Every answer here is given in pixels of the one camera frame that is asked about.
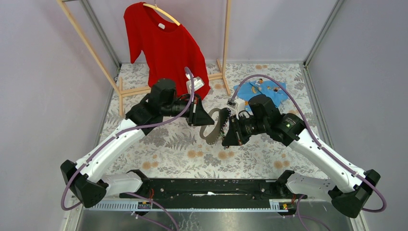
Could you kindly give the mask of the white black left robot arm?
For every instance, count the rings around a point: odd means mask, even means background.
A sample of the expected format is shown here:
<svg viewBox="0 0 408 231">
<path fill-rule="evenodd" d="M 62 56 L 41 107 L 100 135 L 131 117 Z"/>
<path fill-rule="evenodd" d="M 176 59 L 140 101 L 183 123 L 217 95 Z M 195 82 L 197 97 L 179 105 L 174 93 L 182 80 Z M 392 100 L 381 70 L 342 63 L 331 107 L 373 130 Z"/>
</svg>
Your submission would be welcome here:
<svg viewBox="0 0 408 231">
<path fill-rule="evenodd" d="M 136 171 L 118 175 L 106 175 L 105 172 L 125 150 L 158 126 L 180 117 L 185 118 L 189 126 L 214 124 L 197 93 L 204 88 L 204 82 L 194 77 L 186 82 L 186 87 L 188 92 L 178 97 L 174 81 L 158 80 L 150 93 L 132 106 L 101 144 L 75 162 L 65 160 L 60 166 L 66 184 L 61 199 L 62 209 L 69 210 L 64 204 L 68 191 L 86 208 L 114 194 L 133 193 L 138 198 L 145 197 L 149 193 L 149 185 Z"/>
</svg>

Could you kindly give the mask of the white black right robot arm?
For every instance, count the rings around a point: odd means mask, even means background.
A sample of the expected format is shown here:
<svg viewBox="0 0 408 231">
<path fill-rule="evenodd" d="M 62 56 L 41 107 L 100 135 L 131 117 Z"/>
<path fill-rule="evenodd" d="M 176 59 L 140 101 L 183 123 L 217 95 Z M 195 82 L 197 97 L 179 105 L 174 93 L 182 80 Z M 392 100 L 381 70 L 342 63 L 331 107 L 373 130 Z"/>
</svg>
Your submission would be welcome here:
<svg viewBox="0 0 408 231">
<path fill-rule="evenodd" d="M 252 111 L 249 116 L 229 117 L 229 129 L 222 145 L 242 146 L 251 136 L 267 134 L 306 157 L 327 175 L 327 179 L 319 179 L 286 170 L 277 180 L 278 196 L 304 194 L 330 202 L 343 215 L 356 218 L 372 195 L 380 174 L 373 169 L 365 171 L 346 160 L 308 130 L 300 117 L 280 113 L 266 95 L 252 97 L 249 106 Z"/>
</svg>

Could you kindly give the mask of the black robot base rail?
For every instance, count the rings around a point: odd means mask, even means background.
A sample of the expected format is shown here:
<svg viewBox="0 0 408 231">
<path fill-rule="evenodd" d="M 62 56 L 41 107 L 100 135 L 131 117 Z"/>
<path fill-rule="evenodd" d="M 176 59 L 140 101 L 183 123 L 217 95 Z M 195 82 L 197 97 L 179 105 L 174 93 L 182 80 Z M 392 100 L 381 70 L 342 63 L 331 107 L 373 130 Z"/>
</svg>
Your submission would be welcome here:
<svg viewBox="0 0 408 231">
<path fill-rule="evenodd" d="M 293 209 L 300 194 L 290 192 L 280 180 L 260 179 L 170 179 L 149 178 L 132 170 L 142 185 L 135 192 L 157 202 L 153 208 L 165 209 Z"/>
</svg>

